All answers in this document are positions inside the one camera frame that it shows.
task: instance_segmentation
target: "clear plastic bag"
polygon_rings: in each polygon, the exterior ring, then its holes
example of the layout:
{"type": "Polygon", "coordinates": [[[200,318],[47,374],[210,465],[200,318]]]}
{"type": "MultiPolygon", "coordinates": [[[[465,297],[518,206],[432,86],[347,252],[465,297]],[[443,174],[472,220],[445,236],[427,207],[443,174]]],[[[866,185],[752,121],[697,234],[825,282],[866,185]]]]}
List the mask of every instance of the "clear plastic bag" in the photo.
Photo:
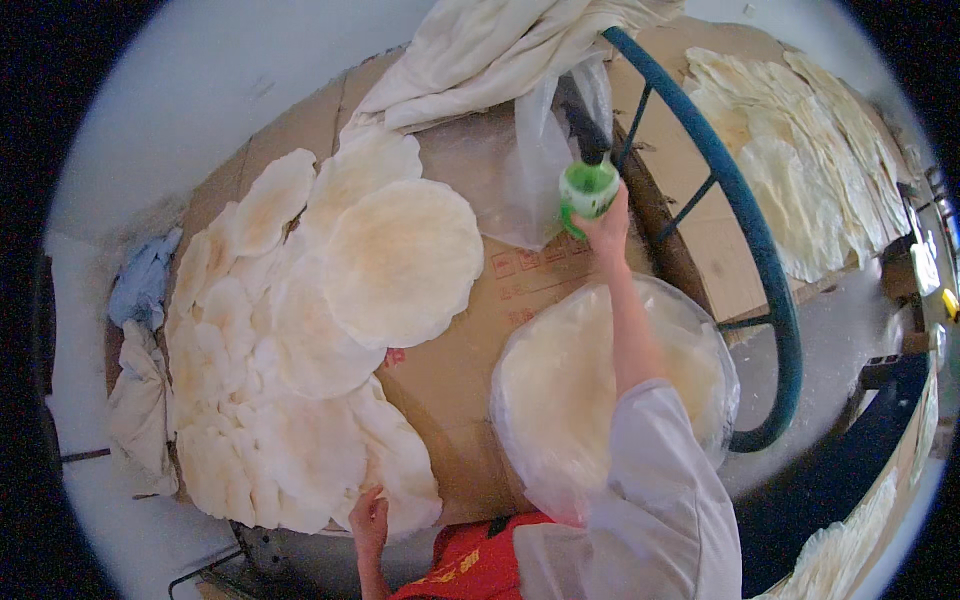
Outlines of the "clear plastic bag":
{"type": "MultiPolygon", "coordinates": [[[[592,51],[569,72],[590,116],[612,135],[603,53],[592,51]]],[[[512,113],[499,105],[416,133],[423,176],[466,198],[481,233],[535,252],[562,228],[557,181],[579,155],[555,102],[560,75],[516,98],[512,113]]]]}
{"type": "MultiPolygon", "coordinates": [[[[687,383],[679,380],[684,377],[684,368],[686,373],[694,375],[698,366],[705,364],[716,369],[717,376],[710,380],[706,401],[691,415],[691,425],[710,464],[719,468],[730,445],[740,399],[739,380],[723,337],[710,316],[676,288],[649,276],[635,274],[634,278],[655,333],[663,342],[668,372],[671,379],[679,383],[681,396],[687,383]],[[679,371],[674,365],[671,371],[669,363],[676,363],[678,358],[687,365],[681,365],[679,371]]],[[[586,522],[589,500],[605,485],[610,470],[609,427],[617,398],[612,387],[612,364],[605,364],[610,356],[599,357],[603,345],[612,344],[609,306],[610,293],[605,285],[585,285],[515,331],[493,371],[490,417],[511,465],[523,482],[523,493],[555,521],[568,525],[586,522]],[[537,330],[538,323],[547,319],[550,319],[546,322],[548,327],[537,330]],[[584,327],[590,327],[597,335],[578,339],[578,332],[584,327]],[[535,340],[543,331],[567,343],[535,340]],[[590,347],[593,342],[597,348],[590,347]],[[508,362],[517,360],[515,350],[536,351],[538,345],[549,355],[546,360],[523,359],[524,367],[519,370],[517,362],[508,362]],[[588,364],[590,358],[596,364],[588,364]],[[598,397],[591,397],[584,404],[589,407],[588,411],[564,404],[563,394],[550,396],[548,402],[541,404],[530,403],[529,395],[523,393],[523,385],[517,385],[522,379],[524,385],[538,386],[547,380],[544,378],[556,376],[560,369],[587,369],[588,373],[594,373],[598,367],[606,372],[600,375],[601,385],[584,386],[601,390],[598,397]],[[597,431],[590,425],[584,426],[587,421],[599,423],[596,427],[602,427],[604,435],[580,435],[597,431]]]]}

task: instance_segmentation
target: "metal bar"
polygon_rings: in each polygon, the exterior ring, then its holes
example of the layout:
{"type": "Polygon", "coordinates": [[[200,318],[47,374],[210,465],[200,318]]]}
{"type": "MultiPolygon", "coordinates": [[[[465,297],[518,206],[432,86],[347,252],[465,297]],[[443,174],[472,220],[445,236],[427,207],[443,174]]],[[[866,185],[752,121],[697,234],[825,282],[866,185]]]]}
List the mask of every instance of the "metal bar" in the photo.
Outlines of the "metal bar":
{"type": "Polygon", "coordinates": [[[750,317],[733,323],[720,323],[717,328],[721,331],[733,331],[744,327],[753,327],[755,325],[766,325],[770,323],[770,315],[760,315],[759,317],[750,317]]]}
{"type": "Polygon", "coordinates": [[[716,181],[717,181],[717,178],[712,173],[710,173],[707,176],[707,179],[704,181],[704,184],[700,186],[700,189],[698,189],[697,193],[693,195],[693,198],[690,199],[690,202],[686,203],[684,208],[677,213],[676,217],[673,218],[673,221],[668,223],[667,226],[663,228],[663,231],[661,231],[657,235],[658,244],[661,243],[663,240],[665,240],[667,237],[669,237],[669,235],[677,229],[677,226],[680,225],[680,221],[682,221],[686,217],[686,215],[689,214],[691,210],[693,210],[693,207],[696,206],[697,203],[704,198],[704,196],[706,196],[707,192],[710,190],[713,184],[716,183],[716,181]]]}
{"type": "Polygon", "coordinates": [[[770,306],[770,323],[777,340],[777,396],[766,420],[751,431],[734,431],[730,450],[756,452],[772,444],[789,426],[797,411],[804,364],[797,328],[797,312],[780,266],[773,236],[756,205],[754,194],[723,142],[683,90],[630,36],[611,27],[603,36],[643,75],[689,133],[707,161],[710,172],[727,195],[747,246],[754,256],[763,292],[770,306]]]}
{"type": "Polygon", "coordinates": [[[616,162],[617,171],[623,169],[623,162],[627,159],[627,154],[629,154],[634,148],[634,136],[636,135],[636,129],[640,126],[640,117],[643,116],[643,111],[647,108],[647,100],[650,99],[650,92],[652,90],[653,87],[650,86],[650,84],[647,84],[643,87],[643,93],[640,94],[640,104],[636,106],[634,124],[630,126],[630,132],[627,133],[627,139],[623,142],[623,150],[620,152],[620,159],[616,162]]]}
{"type": "Polygon", "coordinates": [[[233,559],[237,558],[237,557],[240,556],[241,554],[243,554],[243,549],[242,549],[242,548],[241,548],[240,550],[237,550],[236,552],[233,552],[233,553],[231,553],[231,554],[226,555],[224,558],[222,558],[222,559],[220,559],[220,560],[218,560],[218,561],[214,561],[213,563],[210,563],[210,564],[208,564],[207,566],[202,566],[202,567],[198,568],[198,569],[195,570],[195,571],[191,571],[191,572],[187,573],[186,575],[183,575],[182,577],[178,577],[177,579],[173,580],[172,582],[170,582],[170,585],[167,586],[167,594],[170,596],[170,600],[174,600],[174,588],[175,588],[176,586],[179,586],[180,584],[182,584],[183,582],[187,581],[188,579],[193,579],[193,578],[196,577],[197,575],[200,575],[200,574],[203,573],[204,571],[208,571],[208,570],[212,569],[212,568],[215,567],[215,566],[219,566],[219,565],[221,565],[221,564],[223,564],[223,563],[227,563],[227,562],[229,562],[229,561],[232,561],[233,559]]]}
{"type": "Polygon", "coordinates": [[[66,454],[60,457],[60,463],[76,463],[77,461],[85,461],[88,458],[99,458],[101,456],[107,456],[110,454],[109,448],[102,448],[100,450],[90,450],[89,452],[77,452],[76,454],[66,454]]]}

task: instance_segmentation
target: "white cloth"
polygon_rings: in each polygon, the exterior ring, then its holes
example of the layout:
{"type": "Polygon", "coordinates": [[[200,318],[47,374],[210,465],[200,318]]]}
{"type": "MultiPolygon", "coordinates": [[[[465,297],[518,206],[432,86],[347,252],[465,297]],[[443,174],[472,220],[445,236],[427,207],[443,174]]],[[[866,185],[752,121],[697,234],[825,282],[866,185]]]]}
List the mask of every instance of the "white cloth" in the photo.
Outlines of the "white cloth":
{"type": "Polygon", "coordinates": [[[520,592],[543,598],[740,598],[740,538],[727,491],[664,379],[620,398],[607,487],[587,529],[514,530],[520,592]]]}
{"type": "Polygon", "coordinates": [[[132,480],[132,493],[170,495],[177,491],[178,479],[167,451],[173,437],[167,404],[173,404],[173,391],[163,354],[154,335],[136,321],[123,323],[123,335],[123,370],[108,399],[113,468],[132,480]]]}
{"type": "Polygon", "coordinates": [[[604,30],[659,25],[684,0],[440,0],[354,112],[415,132],[513,100],[584,59],[604,30]]]}

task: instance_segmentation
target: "curved metal railing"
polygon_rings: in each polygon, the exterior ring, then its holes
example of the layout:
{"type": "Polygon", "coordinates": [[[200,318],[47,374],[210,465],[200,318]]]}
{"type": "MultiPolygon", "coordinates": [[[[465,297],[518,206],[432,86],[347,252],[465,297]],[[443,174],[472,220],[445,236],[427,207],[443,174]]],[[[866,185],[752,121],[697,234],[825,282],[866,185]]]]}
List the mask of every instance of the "curved metal railing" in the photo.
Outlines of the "curved metal railing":
{"type": "MultiPolygon", "coordinates": [[[[633,147],[640,117],[646,108],[651,91],[656,90],[689,133],[710,169],[707,180],[693,195],[690,202],[660,232],[657,241],[662,241],[672,234],[680,221],[700,202],[709,189],[715,183],[719,183],[724,194],[727,195],[733,215],[743,230],[747,245],[754,257],[763,292],[770,306],[770,313],[736,323],[722,324],[720,328],[737,329],[758,324],[770,324],[774,328],[777,339],[777,396],[774,398],[773,408],[770,409],[766,420],[756,429],[734,431],[730,445],[730,450],[734,452],[762,450],[772,444],[792,421],[797,410],[797,398],[800,395],[804,372],[797,312],[793,305],[793,297],[790,296],[786,276],[780,266],[780,259],[777,257],[777,249],[770,229],[756,205],[753,192],[744,181],[730,153],[727,152],[707,119],[693,106],[677,83],[621,29],[611,27],[603,33],[603,36],[620,51],[625,59],[630,61],[646,82],[624,148],[633,147]]],[[[623,156],[620,158],[618,167],[622,166],[623,156]]]]}

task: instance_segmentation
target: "cardboard box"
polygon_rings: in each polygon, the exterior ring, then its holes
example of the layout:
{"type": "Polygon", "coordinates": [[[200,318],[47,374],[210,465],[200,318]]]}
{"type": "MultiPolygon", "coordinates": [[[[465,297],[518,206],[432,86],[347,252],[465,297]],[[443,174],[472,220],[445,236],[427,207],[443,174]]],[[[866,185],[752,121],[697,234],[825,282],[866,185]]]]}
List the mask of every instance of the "cardboard box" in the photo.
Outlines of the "cardboard box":
{"type": "MultiPolygon", "coordinates": [[[[227,202],[242,200],[271,160],[302,147],[317,155],[319,168],[333,152],[336,133],[398,56],[399,51],[394,51],[349,70],[256,133],[211,174],[194,191],[183,218],[184,242],[177,249],[173,273],[190,237],[205,228],[227,202]]],[[[502,108],[492,110],[490,118],[504,113],[502,108]]],[[[464,192],[467,200],[482,205],[483,186],[468,183],[496,177],[495,165],[475,157],[469,162],[458,160],[448,144],[428,133],[419,138],[423,176],[469,190],[464,192]],[[453,168],[458,164],[463,168],[453,168]]],[[[652,274],[636,227],[628,246],[634,271],[652,274]]],[[[420,433],[430,453],[444,501],[439,521],[443,525],[533,510],[487,420],[493,368],[514,330],[598,278],[589,246],[565,233],[541,252],[484,237],[484,253],[484,271],[473,284],[467,310],[434,340],[413,348],[390,348],[376,370],[387,398],[420,433]]],[[[173,276],[168,298],[174,284],[173,276]]],[[[327,529],[337,527],[331,524],[327,529]]]]}
{"type": "MultiPolygon", "coordinates": [[[[776,62],[787,68],[783,51],[796,50],[753,27],[714,24],[687,16],[644,30],[636,41],[678,84],[683,83],[688,73],[684,52],[690,47],[699,46],[745,60],[776,62]]],[[[625,132],[636,115],[644,80],[619,55],[610,63],[608,74],[617,137],[622,146],[625,132]]],[[[854,93],[854,96],[880,130],[891,153],[900,161],[900,172],[905,174],[900,152],[876,111],[859,95],[854,93]]],[[[707,178],[709,169],[680,121],[656,92],[651,94],[640,119],[632,154],[631,168],[626,170],[629,172],[624,173],[624,178],[633,182],[631,191],[641,198],[645,236],[652,241],[693,196],[707,178]]],[[[754,260],[719,185],[714,184],[681,222],[679,234],[671,236],[674,239],[667,240],[662,247],[651,247],[661,276],[698,301],[718,323],[767,312],[754,260]],[[676,238],[680,238],[681,243],[678,244],[676,238]]],[[[853,268],[856,263],[851,256],[841,272],[853,268]]],[[[815,283],[788,277],[795,301],[812,299],[835,283],[839,276],[833,275],[815,283]]]]}

